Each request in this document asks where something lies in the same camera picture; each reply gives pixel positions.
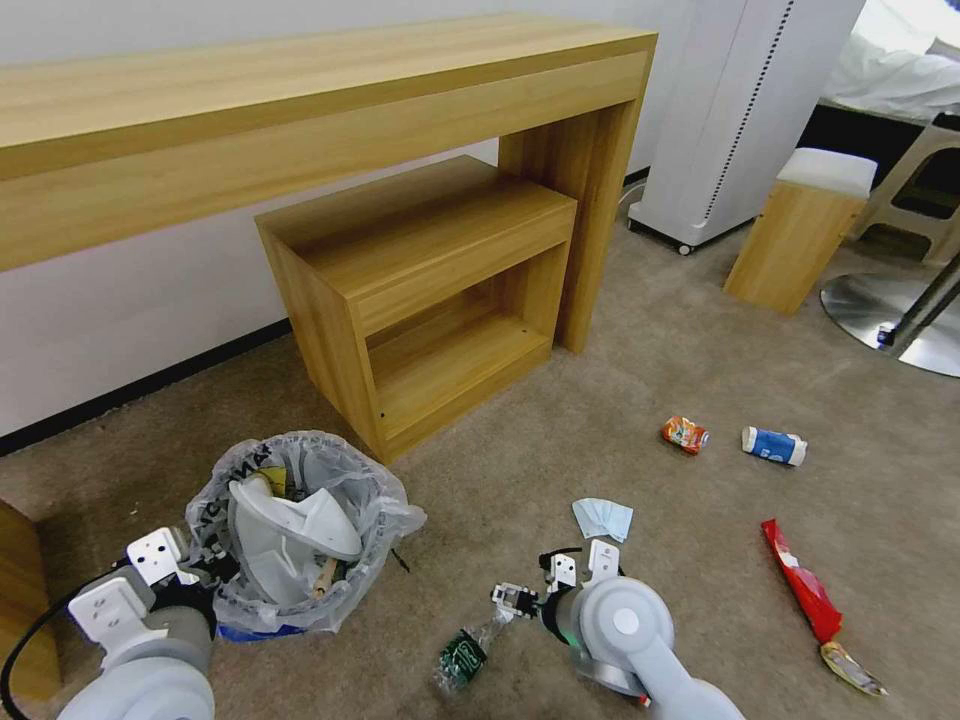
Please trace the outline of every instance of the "blue and white can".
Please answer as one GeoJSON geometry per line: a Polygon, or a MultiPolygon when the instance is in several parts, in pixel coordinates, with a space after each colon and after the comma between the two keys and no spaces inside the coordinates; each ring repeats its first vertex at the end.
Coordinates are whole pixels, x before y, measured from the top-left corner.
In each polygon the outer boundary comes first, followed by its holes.
{"type": "Polygon", "coordinates": [[[743,451],[765,460],[799,465],[807,456],[807,442],[799,435],[760,430],[752,425],[743,429],[743,451]]]}

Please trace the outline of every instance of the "chair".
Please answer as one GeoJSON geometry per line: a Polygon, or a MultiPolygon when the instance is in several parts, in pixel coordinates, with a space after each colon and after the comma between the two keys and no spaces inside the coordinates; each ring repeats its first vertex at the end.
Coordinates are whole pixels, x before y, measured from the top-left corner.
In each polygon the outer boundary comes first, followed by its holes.
{"type": "Polygon", "coordinates": [[[923,129],[883,182],[873,191],[870,201],[848,237],[858,239],[872,225],[889,225],[922,235],[930,241],[923,257],[927,265],[943,265],[960,251],[960,224],[957,217],[957,193],[925,188],[923,176],[932,163],[945,163],[945,173],[956,177],[960,161],[960,116],[941,113],[923,129]]]}

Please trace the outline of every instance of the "blue face mask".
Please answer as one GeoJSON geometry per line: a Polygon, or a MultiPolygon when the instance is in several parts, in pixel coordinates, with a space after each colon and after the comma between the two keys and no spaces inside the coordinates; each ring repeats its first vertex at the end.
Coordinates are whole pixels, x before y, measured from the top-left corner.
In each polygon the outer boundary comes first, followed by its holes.
{"type": "Polygon", "coordinates": [[[633,520],[633,508],[597,498],[577,500],[573,503],[573,514],[585,538],[609,535],[621,543],[626,541],[633,520]]]}

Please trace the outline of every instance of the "green plastic bottle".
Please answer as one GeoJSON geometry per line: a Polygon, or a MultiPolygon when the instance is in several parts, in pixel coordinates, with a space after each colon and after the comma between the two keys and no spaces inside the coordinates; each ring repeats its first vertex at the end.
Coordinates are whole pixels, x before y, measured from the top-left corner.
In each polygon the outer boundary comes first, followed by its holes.
{"type": "Polygon", "coordinates": [[[497,610],[482,625],[460,628],[440,653],[433,672],[437,687],[447,695],[466,687],[487,662],[493,641],[512,619],[513,615],[497,610]]]}

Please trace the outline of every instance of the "white wall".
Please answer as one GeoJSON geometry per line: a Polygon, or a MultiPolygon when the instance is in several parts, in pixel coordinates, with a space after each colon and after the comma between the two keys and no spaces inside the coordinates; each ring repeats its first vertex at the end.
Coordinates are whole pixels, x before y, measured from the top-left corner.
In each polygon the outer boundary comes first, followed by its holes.
{"type": "MultiPolygon", "coordinates": [[[[679,51],[677,24],[683,21],[681,9],[693,1],[13,0],[11,7],[7,0],[0,65],[506,10],[635,25],[659,30],[661,38],[630,161],[633,171],[650,164],[679,51]]],[[[468,151],[495,162],[496,141],[468,151]]],[[[371,177],[0,274],[0,435],[283,318],[252,217],[371,177]]]]}

